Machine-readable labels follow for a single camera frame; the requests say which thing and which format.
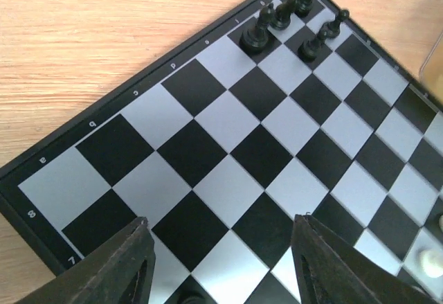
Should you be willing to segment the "black chess knight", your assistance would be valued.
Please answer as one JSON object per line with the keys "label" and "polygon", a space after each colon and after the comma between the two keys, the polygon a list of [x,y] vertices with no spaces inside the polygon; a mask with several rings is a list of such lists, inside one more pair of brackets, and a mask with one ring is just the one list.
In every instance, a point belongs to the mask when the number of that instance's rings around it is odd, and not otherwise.
{"label": "black chess knight", "polygon": [[276,30],[284,30],[291,23],[291,14],[295,10],[297,0],[284,0],[276,9],[271,20],[271,27]]}

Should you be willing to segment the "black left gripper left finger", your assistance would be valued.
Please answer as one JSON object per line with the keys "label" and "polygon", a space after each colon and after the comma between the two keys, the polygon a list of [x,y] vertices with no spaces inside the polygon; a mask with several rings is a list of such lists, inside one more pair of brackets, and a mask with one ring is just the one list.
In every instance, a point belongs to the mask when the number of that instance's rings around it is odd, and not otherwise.
{"label": "black left gripper left finger", "polygon": [[148,303],[156,256],[145,217],[137,217],[86,258],[18,304]]}

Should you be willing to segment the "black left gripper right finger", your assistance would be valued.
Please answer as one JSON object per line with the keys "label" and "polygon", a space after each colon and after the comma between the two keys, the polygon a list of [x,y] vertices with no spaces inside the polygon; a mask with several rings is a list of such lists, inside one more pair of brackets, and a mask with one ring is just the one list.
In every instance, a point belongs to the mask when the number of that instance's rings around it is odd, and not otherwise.
{"label": "black left gripper right finger", "polygon": [[312,215],[294,217],[291,250],[302,303],[437,303],[378,267]]}

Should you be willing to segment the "black chess bishop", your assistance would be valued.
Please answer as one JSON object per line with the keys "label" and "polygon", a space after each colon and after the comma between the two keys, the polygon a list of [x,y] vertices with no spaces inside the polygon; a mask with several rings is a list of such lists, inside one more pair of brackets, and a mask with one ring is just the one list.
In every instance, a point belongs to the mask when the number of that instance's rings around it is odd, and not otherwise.
{"label": "black chess bishop", "polygon": [[249,52],[262,52],[269,42],[268,27],[274,16],[274,4],[264,6],[253,25],[247,27],[240,38],[241,45]]}

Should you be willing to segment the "black chess pawn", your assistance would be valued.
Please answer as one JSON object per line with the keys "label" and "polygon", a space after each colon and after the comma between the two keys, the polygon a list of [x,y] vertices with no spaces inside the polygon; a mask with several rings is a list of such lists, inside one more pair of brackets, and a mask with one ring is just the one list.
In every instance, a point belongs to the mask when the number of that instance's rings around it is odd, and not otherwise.
{"label": "black chess pawn", "polygon": [[328,32],[321,29],[316,36],[311,39],[306,39],[299,48],[299,54],[302,60],[310,62],[318,57],[322,47],[325,45]]}
{"label": "black chess pawn", "polygon": [[349,16],[350,11],[348,9],[340,9],[334,20],[326,21],[321,27],[321,30],[326,32],[326,38],[337,38],[341,33],[341,24],[348,20]]}

